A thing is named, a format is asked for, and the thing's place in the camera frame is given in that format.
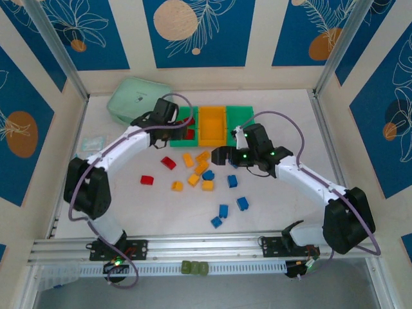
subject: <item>blue block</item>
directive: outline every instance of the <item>blue block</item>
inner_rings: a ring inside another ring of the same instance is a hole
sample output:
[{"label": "blue block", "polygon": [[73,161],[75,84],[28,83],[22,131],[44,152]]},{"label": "blue block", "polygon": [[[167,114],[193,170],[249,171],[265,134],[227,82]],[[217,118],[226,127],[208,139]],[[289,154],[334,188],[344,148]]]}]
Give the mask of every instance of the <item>blue block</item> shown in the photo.
[{"label": "blue block", "polygon": [[238,180],[235,175],[227,176],[227,182],[229,184],[229,188],[235,188],[238,186]]},{"label": "blue block", "polygon": [[211,170],[208,170],[207,172],[203,173],[201,177],[203,178],[203,180],[213,180],[214,174]]},{"label": "blue block", "polygon": [[228,205],[220,205],[219,206],[219,218],[227,218],[228,213],[229,213],[229,206]]},{"label": "blue block", "polygon": [[219,217],[214,217],[213,219],[211,219],[211,222],[215,229],[217,229],[222,223]]},{"label": "blue block", "polygon": [[249,203],[247,202],[245,197],[242,198],[238,198],[238,200],[236,201],[236,203],[238,203],[239,209],[241,211],[245,211],[249,208]]},{"label": "blue block", "polygon": [[228,161],[229,161],[229,164],[230,164],[231,166],[233,166],[235,169],[237,169],[237,168],[238,168],[238,166],[237,166],[237,165],[232,164],[232,161],[230,161],[230,160],[228,160]]}]

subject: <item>metal rod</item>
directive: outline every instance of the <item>metal rod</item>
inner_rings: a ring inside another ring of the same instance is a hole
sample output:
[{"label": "metal rod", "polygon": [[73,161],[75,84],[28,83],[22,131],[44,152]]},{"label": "metal rod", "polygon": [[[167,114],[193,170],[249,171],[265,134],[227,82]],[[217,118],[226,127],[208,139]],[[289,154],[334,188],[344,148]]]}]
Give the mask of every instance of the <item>metal rod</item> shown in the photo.
[{"label": "metal rod", "polygon": [[336,68],[341,62],[346,50],[348,49],[350,43],[353,40],[356,32],[361,26],[365,15],[368,13],[374,0],[358,0],[355,7],[353,8],[352,13],[350,14],[346,24],[343,27],[342,33],[337,40],[335,47],[326,64],[324,65],[323,72],[321,77],[317,81],[314,92],[315,96],[319,97],[323,92],[323,89],[328,84],[330,78],[335,73]]},{"label": "metal rod", "polygon": [[88,93],[77,73],[76,67],[42,9],[40,2],[36,0],[23,0],[23,5],[64,74],[69,78],[77,93],[84,100],[87,100]]}]

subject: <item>wire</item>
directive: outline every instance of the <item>wire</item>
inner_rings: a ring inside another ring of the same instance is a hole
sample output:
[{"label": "wire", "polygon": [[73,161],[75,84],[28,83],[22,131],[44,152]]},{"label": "wire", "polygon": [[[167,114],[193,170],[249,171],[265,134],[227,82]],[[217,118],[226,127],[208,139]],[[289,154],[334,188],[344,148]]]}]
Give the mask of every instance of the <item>wire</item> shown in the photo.
[{"label": "wire", "polygon": [[86,179],[87,175],[90,173],[90,171],[92,170],[92,168],[94,168],[94,166],[96,166],[96,164],[103,159],[105,156],[107,156],[112,150],[114,150],[114,148],[116,148],[117,146],[119,146],[122,142],[124,142],[125,140],[128,140],[129,138],[131,138],[132,136],[135,136],[141,132],[146,132],[149,130],[155,130],[155,129],[179,129],[181,127],[186,126],[187,124],[189,124],[189,122],[192,120],[193,118],[193,106],[190,103],[190,101],[183,95],[179,94],[179,93],[168,93],[164,96],[162,96],[162,98],[166,98],[169,96],[176,96],[176,97],[180,97],[182,99],[184,99],[184,101],[186,101],[187,105],[190,107],[190,116],[188,117],[188,119],[183,122],[182,124],[178,124],[176,126],[151,126],[151,127],[145,127],[145,128],[141,128],[141,129],[137,129],[136,131],[133,131],[132,133],[128,134],[127,136],[123,136],[121,139],[119,139],[117,142],[115,142],[112,146],[110,146],[109,148],[107,148],[100,156],[100,158],[97,158],[96,160],[94,160],[89,166],[88,168],[84,171],[84,173],[82,174],[82,176],[79,178],[79,181],[77,182],[77,185],[74,189],[73,192],[73,196],[71,197],[70,200],[70,206],[69,206],[69,220],[76,222],[76,221],[87,221],[89,228],[93,231],[93,233],[96,234],[97,238],[99,240],[101,240],[105,245],[107,245],[109,248],[111,248],[112,250],[114,250],[119,256],[121,256],[122,258],[124,258],[127,262],[129,262],[129,264],[133,267],[135,273],[136,273],[136,277],[135,280],[127,286],[120,286],[120,285],[114,285],[113,283],[111,283],[109,281],[110,278],[110,272],[108,273],[108,282],[110,285],[119,288],[119,289],[127,289],[127,288],[133,288],[138,281],[138,270],[136,265],[132,262],[132,260],[125,255],[122,251],[120,251],[119,249],[117,249],[114,245],[112,245],[110,242],[108,242],[103,236],[100,235],[100,233],[94,228],[94,226],[91,224],[90,222],[90,218],[88,216],[83,216],[83,217],[78,217],[78,218],[74,218],[73,217],[73,208],[75,205],[75,201],[76,201],[76,197],[79,193],[80,187],[83,184],[84,179]]},{"label": "wire", "polygon": [[[323,181],[322,179],[320,179],[319,177],[317,177],[316,175],[312,174],[310,171],[307,171],[305,168],[301,167],[301,155],[304,149],[304,136],[303,136],[303,132],[301,130],[301,128],[296,124],[296,122],[294,122],[290,117],[286,116],[285,114],[282,114],[278,111],[261,111],[260,113],[257,113],[256,115],[254,115],[252,118],[248,119],[244,124],[242,124],[240,126],[240,129],[243,129],[245,127],[245,125],[247,125],[249,122],[251,122],[253,119],[255,119],[257,116],[263,115],[263,114],[274,114],[280,117],[285,118],[286,120],[288,120],[297,130],[297,132],[299,133],[300,137],[301,137],[301,148],[299,149],[299,152],[297,153],[296,156],[296,164],[297,166],[300,168],[300,170],[302,172],[304,172],[305,174],[307,174],[309,177],[312,177],[314,180],[316,180],[317,182],[319,182],[321,185],[325,186],[326,188],[329,189],[329,184],[326,183],[325,181]],[[376,238],[374,237],[374,235],[372,234],[372,231],[370,230],[370,228],[368,227],[368,225],[366,224],[366,222],[363,220],[362,216],[358,213],[358,211],[356,210],[356,208],[349,202],[349,200],[347,198],[345,198],[340,192],[338,192],[336,189],[332,189],[332,192],[334,194],[336,194],[348,207],[349,209],[353,212],[353,214],[355,215],[355,217],[359,220],[359,223],[362,225],[363,229],[366,231],[366,234],[368,235],[368,237],[370,238],[370,240],[373,243],[373,246],[375,247],[375,251],[372,251],[368,248],[364,248],[362,246],[355,246],[358,249],[361,249],[367,253],[370,254],[374,254],[376,256],[379,256],[382,252],[380,251],[380,247],[378,245],[378,242],[376,240]],[[332,259],[334,254],[334,251],[332,251],[331,253],[331,257],[329,258],[329,260]]]},{"label": "wire", "polygon": [[262,178],[265,178],[265,177],[269,177],[269,176],[270,176],[269,173],[267,173],[266,175],[255,174],[255,173],[253,173],[253,172],[249,169],[249,166],[246,167],[246,169],[247,169],[247,171],[248,171],[250,174],[252,174],[253,176],[262,177]]}]

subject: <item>orange circle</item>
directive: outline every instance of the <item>orange circle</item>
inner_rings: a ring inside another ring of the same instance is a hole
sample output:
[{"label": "orange circle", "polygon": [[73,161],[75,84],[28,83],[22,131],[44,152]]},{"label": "orange circle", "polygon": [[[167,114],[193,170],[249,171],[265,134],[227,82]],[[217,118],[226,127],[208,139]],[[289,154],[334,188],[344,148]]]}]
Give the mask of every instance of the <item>orange circle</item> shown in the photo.
[{"label": "orange circle", "polygon": [[20,158],[29,158],[36,150],[39,134],[37,124],[31,114],[15,111],[6,120],[8,148]]},{"label": "orange circle", "polygon": [[309,57],[316,61],[328,59],[341,32],[341,28],[333,28],[328,32],[319,34],[312,43],[310,43]]},{"label": "orange circle", "polygon": [[384,138],[386,138],[386,140],[394,140],[395,137],[397,137],[397,127],[395,124],[393,124],[392,122],[388,122],[385,126],[384,126]]},{"label": "orange circle", "polygon": [[83,41],[78,39],[74,39],[70,42],[71,48],[73,48],[76,52],[82,53],[86,50],[86,44]]}]

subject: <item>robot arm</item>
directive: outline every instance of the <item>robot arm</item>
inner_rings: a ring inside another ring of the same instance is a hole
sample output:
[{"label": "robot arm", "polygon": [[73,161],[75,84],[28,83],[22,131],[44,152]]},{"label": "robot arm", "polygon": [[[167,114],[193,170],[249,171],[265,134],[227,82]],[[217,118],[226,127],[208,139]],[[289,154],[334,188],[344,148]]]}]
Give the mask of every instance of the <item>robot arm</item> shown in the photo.
[{"label": "robot arm", "polygon": [[[175,125],[178,116],[178,106],[164,99],[158,99],[154,110],[143,114],[132,121],[120,137],[97,154],[86,160],[74,158],[68,167],[64,200],[70,203],[75,187],[85,170],[93,163],[92,170],[80,186],[77,193],[74,209],[86,214],[89,224],[110,244],[123,251],[122,244],[126,242],[126,233],[117,223],[115,217],[108,211],[111,203],[109,178],[134,155],[155,145],[158,140],[180,140],[187,134],[187,127],[168,129],[164,126]],[[159,127],[149,131],[139,129]]]},{"label": "robot arm", "polygon": [[[332,192],[332,189],[347,198],[370,230],[375,232],[369,204],[362,190],[358,188],[347,190],[323,178],[304,164],[298,166],[292,152],[282,146],[276,148],[273,146],[261,124],[253,124],[244,130],[238,127],[232,134],[237,146],[224,146],[213,150],[214,164],[225,165],[226,159],[229,159],[238,167],[257,165],[261,171],[298,188],[319,206],[318,212],[291,224],[282,231],[283,244],[286,248],[290,250],[294,246],[327,244],[336,252],[345,254],[368,237],[358,219],[339,196]],[[303,170],[327,183],[329,187],[325,187]]]}]

